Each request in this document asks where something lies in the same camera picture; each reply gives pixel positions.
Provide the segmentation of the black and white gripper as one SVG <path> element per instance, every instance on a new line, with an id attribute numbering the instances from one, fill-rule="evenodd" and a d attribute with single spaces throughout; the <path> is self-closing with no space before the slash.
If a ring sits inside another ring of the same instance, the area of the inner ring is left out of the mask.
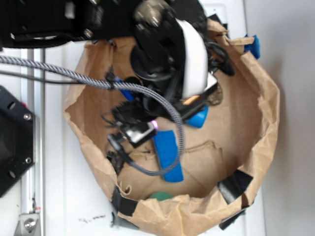
<path id="1" fill-rule="evenodd" d="M 218 87 L 214 73 L 232 76 L 227 52 L 187 21 L 165 19 L 156 23 L 141 20 L 135 29 L 137 44 L 131 51 L 135 77 L 125 84 L 142 85 L 170 102 L 183 122 L 204 111 L 207 97 Z M 138 147 L 157 135 L 155 119 L 167 117 L 164 108 L 148 95 L 122 90 L 126 101 L 112 109 L 112 125 L 119 129 L 108 136 L 113 146 L 127 140 Z"/>

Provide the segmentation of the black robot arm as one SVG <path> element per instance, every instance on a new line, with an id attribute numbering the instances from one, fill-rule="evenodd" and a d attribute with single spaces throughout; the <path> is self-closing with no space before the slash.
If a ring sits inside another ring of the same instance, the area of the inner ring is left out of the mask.
<path id="1" fill-rule="evenodd" d="M 183 122 L 217 89 L 214 73 L 233 75 L 227 52 L 208 37 L 197 0 L 3 0 L 2 48 L 51 48 L 70 41 L 131 36 L 139 85 L 163 96 Z"/>

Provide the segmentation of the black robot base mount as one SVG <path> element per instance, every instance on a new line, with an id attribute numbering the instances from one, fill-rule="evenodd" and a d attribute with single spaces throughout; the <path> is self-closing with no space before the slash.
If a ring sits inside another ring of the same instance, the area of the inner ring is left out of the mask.
<path id="1" fill-rule="evenodd" d="M 5 87 L 0 87 L 0 195 L 32 166 L 32 113 Z"/>

